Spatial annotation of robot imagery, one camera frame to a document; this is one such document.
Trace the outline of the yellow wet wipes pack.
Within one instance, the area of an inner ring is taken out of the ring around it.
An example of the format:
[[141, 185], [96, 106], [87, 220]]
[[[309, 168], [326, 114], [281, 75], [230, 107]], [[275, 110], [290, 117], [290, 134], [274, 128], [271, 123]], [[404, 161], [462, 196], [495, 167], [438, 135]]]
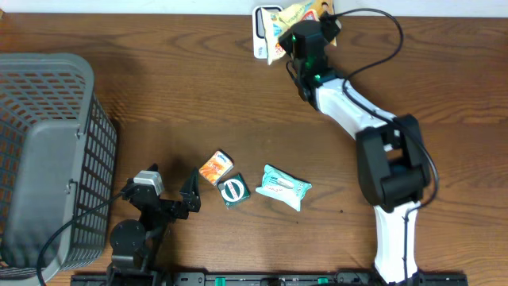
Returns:
[[286, 55], [279, 38], [294, 24], [305, 21], [318, 21], [324, 13], [333, 14], [333, 0], [305, 0], [288, 6], [281, 11], [261, 8], [261, 21], [267, 45], [267, 64]]

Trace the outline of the orange tissue packet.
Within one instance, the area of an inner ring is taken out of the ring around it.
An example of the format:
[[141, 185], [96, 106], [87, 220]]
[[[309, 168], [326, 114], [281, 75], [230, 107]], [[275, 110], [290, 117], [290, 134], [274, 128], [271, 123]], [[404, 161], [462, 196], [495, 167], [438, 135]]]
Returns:
[[233, 167], [233, 160], [226, 153], [218, 150], [198, 172], [205, 180], [216, 186], [219, 180], [231, 171]]

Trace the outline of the green square box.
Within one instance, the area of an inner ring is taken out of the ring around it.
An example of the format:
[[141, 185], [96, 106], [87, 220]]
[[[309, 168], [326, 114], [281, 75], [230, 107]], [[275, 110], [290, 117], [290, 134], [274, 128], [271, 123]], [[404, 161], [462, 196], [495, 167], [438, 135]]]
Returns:
[[250, 191], [240, 173], [220, 182], [217, 188], [228, 209], [250, 198]]

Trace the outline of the teal wet wipes pack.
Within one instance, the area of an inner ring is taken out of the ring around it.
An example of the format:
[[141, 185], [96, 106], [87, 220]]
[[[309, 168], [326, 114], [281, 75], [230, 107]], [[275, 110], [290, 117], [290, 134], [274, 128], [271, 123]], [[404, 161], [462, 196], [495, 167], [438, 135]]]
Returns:
[[288, 173], [266, 164], [261, 186], [256, 188], [256, 192], [282, 201], [296, 211], [300, 211], [302, 199], [311, 188], [311, 183], [296, 179]]

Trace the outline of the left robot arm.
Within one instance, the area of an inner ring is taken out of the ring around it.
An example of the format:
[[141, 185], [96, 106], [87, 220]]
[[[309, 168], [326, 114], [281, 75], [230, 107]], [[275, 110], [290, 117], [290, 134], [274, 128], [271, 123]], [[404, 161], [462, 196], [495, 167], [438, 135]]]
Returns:
[[106, 271], [107, 285], [174, 284], [169, 272], [156, 267], [156, 255], [169, 234], [169, 225], [200, 211], [198, 169], [191, 171], [181, 187], [180, 201], [163, 199], [163, 191], [157, 164], [129, 178], [121, 189], [121, 197], [140, 211], [140, 217], [119, 222], [110, 233], [113, 252]]

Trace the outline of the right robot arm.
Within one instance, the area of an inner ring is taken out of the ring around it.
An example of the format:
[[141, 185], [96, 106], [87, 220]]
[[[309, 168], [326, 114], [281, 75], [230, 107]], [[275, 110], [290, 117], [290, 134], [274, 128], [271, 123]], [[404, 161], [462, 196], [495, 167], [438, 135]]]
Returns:
[[292, 25], [279, 43], [292, 59], [292, 79], [301, 98], [356, 142], [360, 190], [375, 212], [378, 283], [418, 285], [423, 279], [414, 258], [414, 236], [430, 183], [429, 154], [415, 117], [378, 108], [329, 63], [325, 47], [339, 31], [335, 20], [305, 20]]

